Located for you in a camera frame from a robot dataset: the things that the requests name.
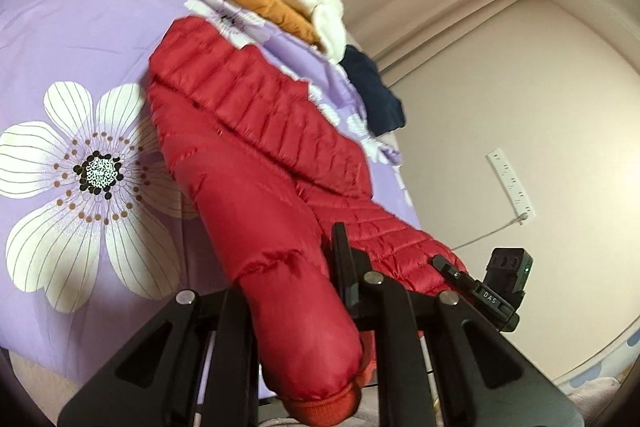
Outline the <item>purple floral bed cover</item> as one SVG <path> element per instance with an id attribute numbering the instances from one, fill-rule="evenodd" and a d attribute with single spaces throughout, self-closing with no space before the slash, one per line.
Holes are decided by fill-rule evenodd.
<path id="1" fill-rule="evenodd" d="M 345 73 L 228 0 L 1 0 L 1 343 L 83 383 L 175 291 L 224 276 L 166 171 L 146 101 L 150 55 L 196 15 L 257 46 L 366 153 L 374 198 L 416 223 L 395 147 Z"/>

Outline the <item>red quilted down jacket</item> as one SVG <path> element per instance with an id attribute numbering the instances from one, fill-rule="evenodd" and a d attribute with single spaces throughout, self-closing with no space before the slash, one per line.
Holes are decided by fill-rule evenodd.
<path id="1" fill-rule="evenodd" d="M 330 281 L 333 225 L 423 295 L 446 289 L 432 260 L 450 249 L 374 201 L 362 148 L 254 46 L 180 18 L 150 75 L 160 150 L 248 302 L 267 386 L 301 423 L 339 424 L 358 409 L 374 354 Z"/>

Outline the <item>white power strip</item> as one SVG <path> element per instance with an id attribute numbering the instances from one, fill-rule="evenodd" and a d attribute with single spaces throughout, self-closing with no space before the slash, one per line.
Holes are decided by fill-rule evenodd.
<path id="1" fill-rule="evenodd" d="M 533 221 L 536 218 L 536 211 L 532 201 L 503 150 L 501 148 L 492 150 L 486 155 L 486 159 L 494 170 L 506 198 L 509 199 L 516 223 L 525 225 Z"/>

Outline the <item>navy blue garment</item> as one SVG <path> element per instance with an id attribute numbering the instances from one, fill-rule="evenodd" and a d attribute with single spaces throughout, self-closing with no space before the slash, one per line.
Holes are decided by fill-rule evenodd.
<path id="1" fill-rule="evenodd" d="M 380 136 L 406 125 L 402 103 L 382 81 L 378 66 L 367 54 L 348 44 L 340 65 L 362 98 L 370 131 Z"/>

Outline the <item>orange folded garment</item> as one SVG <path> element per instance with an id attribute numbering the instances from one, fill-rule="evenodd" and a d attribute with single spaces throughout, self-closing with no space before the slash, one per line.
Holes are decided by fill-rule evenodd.
<path id="1" fill-rule="evenodd" d="M 321 48 L 321 40 L 310 20 L 283 0 L 233 0 L 244 9 L 255 12 L 294 37 Z"/>

